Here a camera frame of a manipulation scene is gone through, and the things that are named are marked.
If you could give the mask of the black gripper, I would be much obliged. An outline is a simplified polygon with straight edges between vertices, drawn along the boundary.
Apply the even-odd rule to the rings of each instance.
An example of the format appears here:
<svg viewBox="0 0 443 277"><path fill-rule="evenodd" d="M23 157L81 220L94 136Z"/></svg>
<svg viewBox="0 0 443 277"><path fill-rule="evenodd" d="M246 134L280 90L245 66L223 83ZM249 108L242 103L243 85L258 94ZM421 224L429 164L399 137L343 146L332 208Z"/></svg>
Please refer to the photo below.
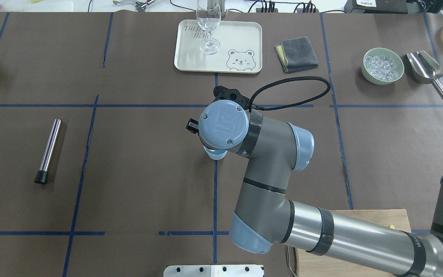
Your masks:
<svg viewBox="0 0 443 277"><path fill-rule="evenodd" d="M237 89L228 89L224 86L219 85L214 88L213 94L215 97L213 102L218 100L230 100L237 103L244 110L248 110L248 108L250 107L250 104L248 103L250 99L243 96ZM198 125L199 121L190 118L186 125L186 129L190 133L199 134Z"/></svg>

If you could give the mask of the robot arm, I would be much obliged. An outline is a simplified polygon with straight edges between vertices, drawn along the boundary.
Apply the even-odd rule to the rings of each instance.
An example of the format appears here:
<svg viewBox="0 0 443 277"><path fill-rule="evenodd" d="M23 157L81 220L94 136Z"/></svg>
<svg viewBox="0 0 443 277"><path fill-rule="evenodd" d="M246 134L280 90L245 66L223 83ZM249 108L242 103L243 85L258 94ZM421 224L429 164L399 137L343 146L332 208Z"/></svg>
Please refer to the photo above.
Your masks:
<svg viewBox="0 0 443 277"><path fill-rule="evenodd" d="M325 148L313 134L290 122L261 114L261 107L237 90L214 89L214 101L187 129L198 133L208 152L233 152L247 158L244 180L229 237L239 248L266 254L274 244L301 249L388 272L396 277L443 277L443 147L432 126L404 125L423 112L346 112L358 125L350 131L351 169L362 177L358 207L386 207L386 200L410 202L413 215L432 219L428 233L413 234L330 211L333 196L323 188L312 204L299 203L288 191L293 172L308 167Z"/></svg>

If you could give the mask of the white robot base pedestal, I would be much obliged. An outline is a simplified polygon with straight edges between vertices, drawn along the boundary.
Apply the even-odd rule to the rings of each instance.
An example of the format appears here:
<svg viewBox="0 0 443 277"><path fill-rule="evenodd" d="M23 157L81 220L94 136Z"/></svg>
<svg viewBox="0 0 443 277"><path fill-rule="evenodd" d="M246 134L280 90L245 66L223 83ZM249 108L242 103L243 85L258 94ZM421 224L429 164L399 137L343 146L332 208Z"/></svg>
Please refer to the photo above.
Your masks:
<svg viewBox="0 0 443 277"><path fill-rule="evenodd" d="M264 277L263 265L171 265L163 272L164 277Z"/></svg>

